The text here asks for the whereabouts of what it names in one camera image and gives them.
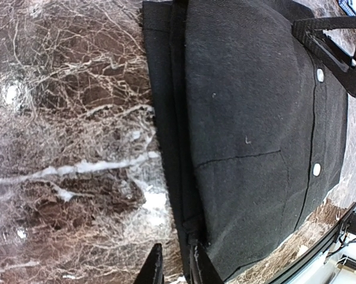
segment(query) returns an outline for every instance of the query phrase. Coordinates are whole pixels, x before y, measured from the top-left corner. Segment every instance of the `black felt fabric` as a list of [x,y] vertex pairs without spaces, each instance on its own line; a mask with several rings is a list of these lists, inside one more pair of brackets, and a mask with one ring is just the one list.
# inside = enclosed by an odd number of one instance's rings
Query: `black felt fabric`
[[339,181],[347,93],[291,35],[292,21],[312,16],[290,0],[190,0],[187,15],[176,3],[144,3],[186,275],[187,236],[204,231],[201,208],[207,252],[225,280],[276,249]]

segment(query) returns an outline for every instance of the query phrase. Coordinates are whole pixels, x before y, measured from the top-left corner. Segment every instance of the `marble surface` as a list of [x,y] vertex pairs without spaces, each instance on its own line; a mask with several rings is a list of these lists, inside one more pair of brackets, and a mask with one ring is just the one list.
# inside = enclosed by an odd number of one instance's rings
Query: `marble surface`
[[[309,1],[319,17],[335,1]],[[140,0],[0,0],[0,283],[132,283],[161,242],[182,273],[155,136]],[[339,38],[352,52],[353,33]],[[232,283],[264,283],[356,199],[356,99],[340,184]]]

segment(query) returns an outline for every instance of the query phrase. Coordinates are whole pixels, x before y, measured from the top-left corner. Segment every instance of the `white snap button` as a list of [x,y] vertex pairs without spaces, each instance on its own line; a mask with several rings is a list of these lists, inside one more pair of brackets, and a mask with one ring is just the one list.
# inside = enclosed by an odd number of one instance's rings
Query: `white snap button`
[[356,67],[356,61],[354,58],[351,60],[351,67]]
[[320,68],[318,68],[317,70],[317,79],[319,80],[319,82],[324,82],[324,72]]
[[321,165],[320,164],[315,164],[313,166],[313,175],[314,176],[319,176],[321,172]]

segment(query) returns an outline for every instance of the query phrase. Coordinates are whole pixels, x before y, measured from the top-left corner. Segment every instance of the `brown marble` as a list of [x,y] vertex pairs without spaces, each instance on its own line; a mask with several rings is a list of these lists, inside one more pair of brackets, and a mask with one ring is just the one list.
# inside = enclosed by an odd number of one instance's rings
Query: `brown marble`
[[[306,0],[317,16],[335,0]],[[161,242],[182,273],[155,137],[141,0],[0,0],[0,283],[132,283]],[[355,33],[342,31],[350,52]],[[340,184],[267,259],[264,283],[356,199],[356,99]]]

